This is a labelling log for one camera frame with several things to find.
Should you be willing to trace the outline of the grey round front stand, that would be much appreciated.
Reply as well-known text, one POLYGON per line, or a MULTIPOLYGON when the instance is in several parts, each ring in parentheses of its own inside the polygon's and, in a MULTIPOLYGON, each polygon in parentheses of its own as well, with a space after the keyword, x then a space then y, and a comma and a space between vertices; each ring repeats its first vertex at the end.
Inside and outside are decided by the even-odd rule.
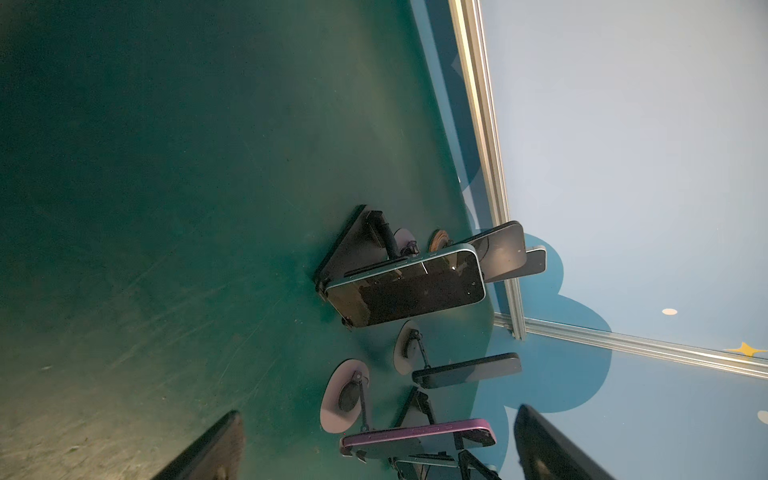
POLYGON ((340 434, 350 430, 357 420, 360 430, 371 430, 370 372, 368 366, 348 359, 331 375, 320 407, 320 424, 327 433, 340 434))

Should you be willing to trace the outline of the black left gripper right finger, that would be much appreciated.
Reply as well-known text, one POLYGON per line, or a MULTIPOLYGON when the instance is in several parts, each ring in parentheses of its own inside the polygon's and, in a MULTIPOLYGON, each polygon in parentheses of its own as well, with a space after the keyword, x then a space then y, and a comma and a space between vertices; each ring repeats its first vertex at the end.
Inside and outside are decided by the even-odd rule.
POLYGON ((520 406, 513 430, 527 480, 615 479, 530 405, 520 406))

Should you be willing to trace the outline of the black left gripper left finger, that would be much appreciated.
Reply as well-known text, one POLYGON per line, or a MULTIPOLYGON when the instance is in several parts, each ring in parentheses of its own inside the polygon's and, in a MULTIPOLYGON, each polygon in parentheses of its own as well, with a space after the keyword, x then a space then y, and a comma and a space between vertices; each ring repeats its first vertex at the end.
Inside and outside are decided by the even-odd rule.
POLYGON ((231 410, 152 480, 237 479, 245 447, 242 415, 231 410))

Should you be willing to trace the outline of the purple phone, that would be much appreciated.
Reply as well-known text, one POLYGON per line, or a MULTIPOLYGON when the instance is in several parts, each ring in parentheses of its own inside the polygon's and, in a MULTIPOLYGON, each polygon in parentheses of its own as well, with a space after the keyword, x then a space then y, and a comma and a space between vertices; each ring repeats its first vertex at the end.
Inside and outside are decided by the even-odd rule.
POLYGON ((471 448, 496 444, 490 424, 483 419, 375 430, 345 436, 339 450, 343 456, 365 459, 409 458, 426 454, 457 454, 471 448))

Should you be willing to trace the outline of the black folding phone stand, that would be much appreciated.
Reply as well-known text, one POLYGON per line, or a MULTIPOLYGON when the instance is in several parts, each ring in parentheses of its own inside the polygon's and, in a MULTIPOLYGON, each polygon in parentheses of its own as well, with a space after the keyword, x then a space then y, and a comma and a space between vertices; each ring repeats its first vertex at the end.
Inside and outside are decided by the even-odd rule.
MULTIPOLYGON (((428 395, 413 387, 394 427, 413 430, 437 425, 428 395)), ((488 429, 445 431, 416 438, 414 446, 389 458, 388 463, 398 479, 500 479, 493 466, 470 452, 495 444, 495 436, 488 429)))

